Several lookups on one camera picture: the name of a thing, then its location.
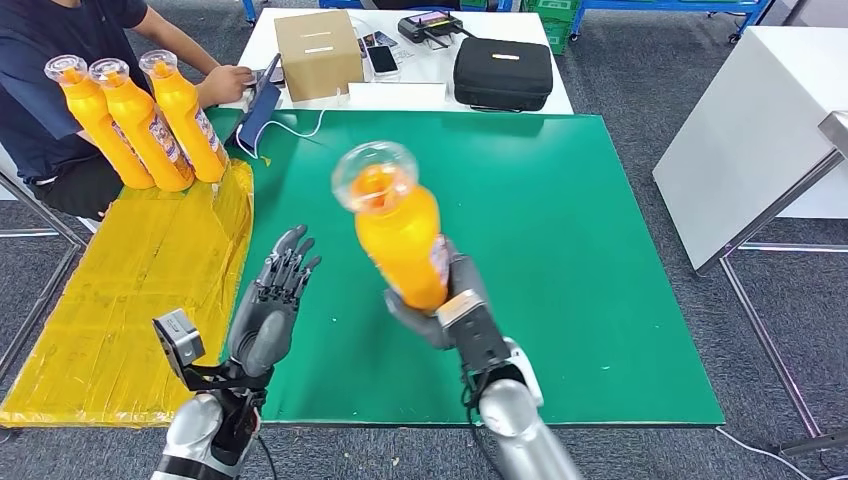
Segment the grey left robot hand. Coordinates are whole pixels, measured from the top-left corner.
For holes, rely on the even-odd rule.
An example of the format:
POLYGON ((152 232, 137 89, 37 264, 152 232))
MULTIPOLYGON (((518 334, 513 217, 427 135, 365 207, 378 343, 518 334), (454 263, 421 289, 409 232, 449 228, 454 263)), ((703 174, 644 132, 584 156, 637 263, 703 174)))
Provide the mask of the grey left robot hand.
POLYGON ((303 224, 274 244, 235 311, 228 337, 230 359, 249 377, 261 377, 289 352, 308 282, 321 262, 308 255, 315 239, 303 224))

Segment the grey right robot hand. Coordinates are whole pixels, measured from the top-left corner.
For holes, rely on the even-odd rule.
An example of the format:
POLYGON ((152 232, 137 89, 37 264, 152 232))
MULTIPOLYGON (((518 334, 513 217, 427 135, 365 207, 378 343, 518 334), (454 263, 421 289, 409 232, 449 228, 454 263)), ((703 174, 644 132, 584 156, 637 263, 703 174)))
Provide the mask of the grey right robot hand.
MULTIPOLYGON (((460 252, 453 241, 444 237, 446 250, 449 254, 448 299, 458 293, 471 289, 485 302, 489 295, 474 260, 460 252)), ((433 348, 449 350, 454 347, 453 341, 442 329, 434 310, 420 310, 407 305, 392 289, 383 292, 383 298, 388 312, 407 329, 426 340, 433 348)))

